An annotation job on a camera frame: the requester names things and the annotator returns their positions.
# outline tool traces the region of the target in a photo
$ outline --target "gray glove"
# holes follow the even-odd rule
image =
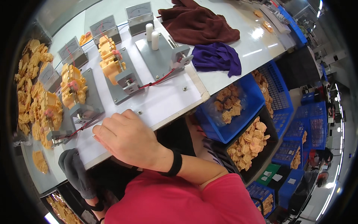
[[[86,170],[76,148],[61,153],[58,165],[65,173],[71,185],[81,194],[82,198],[92,199],[96,196],[95,191],[91,188],[91,183],[86,176]]]

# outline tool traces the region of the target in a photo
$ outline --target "white workbench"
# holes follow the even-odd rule
[[[144,1],[103,0],[78,14],[61,28],[52,39],[52,46],[49,52],[54,55],[54,67],[60,62],[57,51],[66,42],[72,39],[73,36],[80,39],[82,34],[89,31],[90,25],[112,14],[118,24],[124,24],[127,20],[124,8],[142,2]],[[109,90],[105,84],[105,77],[99,66],[100,55],[93,41],[91,41],[83,47],[83,50],[88,52],[89,62],[84,65],[82,69],[93,69],[98,92],[106,111],[98,124],[101,124],[104,117],[109,117],[115,112],[121,113],[131,108],[134,111],[141,110],[143,112],[141,119],[151,127],[152,130],[156,130],[195,108],[207,100],[209,95],[221,90],[295,45],[290,35],[280,34],[274,27],[277,33],[277,35],[275,35],[269,33],[262,26],[263,19],[253,14],[254,8],[257,9],[260,6],[258,4],[230,0],[201,0],[197,2],[216,14],[224,15],[232,28],[240,30],[240,40],[230,43],[229,45],[233,47],[239,55],[242,65],[242,75],[228,78],[227,71],[196,73],[192,65],[186,66],[185,71],[175,75],[174,78],[166,80],[158,86],[149,87],[144,93],[140,93],[116,106],[112,101]],[[158,16],[158,9],[171,8],[173,4],[170,0],[152,0],[151,6],[154,15]],[[134,44],[135,41],[145,37],[144,33],[131,37],[128,32],[128,26],[126,25],[120,26],[119,30],[123,42],[118,44],[117,48],[126,47],[129,50],[130,57],[135,64],[135,68],[143,84],[153,82],[153,77],[149,73],[147,66]],[[169,35],[158,20],[155,20],[155,30],[161,32],[164,37]],[[60,63],[57,67],[57,71],[59,71],[61,67],[62,64]],[[188,91],[182,91],[184,86],[188,87]],[[33,166],[28,165],[28,163],[32,162],[30,158],[28,159],[28,169],[33,169],[30,175],[40,193],[66,180],[57,165],[58,157],[62,151],[77,147],[86,169],[93,167],[111,156],[92,136],[92,127],[89,127],[79,132],[77,137],[66,145],[55,147],[53,152],[42,148],[41,150],[44,152],[50,170],[50,173],[46,174],[46,176],[42,174],[34,175],[34,173],[38,171],[36,169],[34,170]],[[51,184],[43,184],[45,181],[49,181]]]

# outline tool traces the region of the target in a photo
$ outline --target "white cylindrical post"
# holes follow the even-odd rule
[[[147,33],[147,41],[151,42],[152,41],[152,32],[153,32],[153,24],[148,23],[147,25],[145,25],[145,31]]]
[[[152,33],[152,50],[158,50],[158,42],[159,42],[159,33],[157,31],[153,31]]]

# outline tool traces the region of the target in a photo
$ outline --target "brown cloth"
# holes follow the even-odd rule
[[[215,15],[193,0],[172,0],[172,9],[159,9],[163,26],[176,42],[196,45],[228,43],[240,39],[240,31],[232,29],[222,15]]]

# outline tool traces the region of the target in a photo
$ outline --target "pink shirt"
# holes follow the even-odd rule
[[[106,224],[114,223],[265,223],[239,175],[226,174],[203,191],[181,177],[145,171],[128,185],[124,197],[111,206]]]

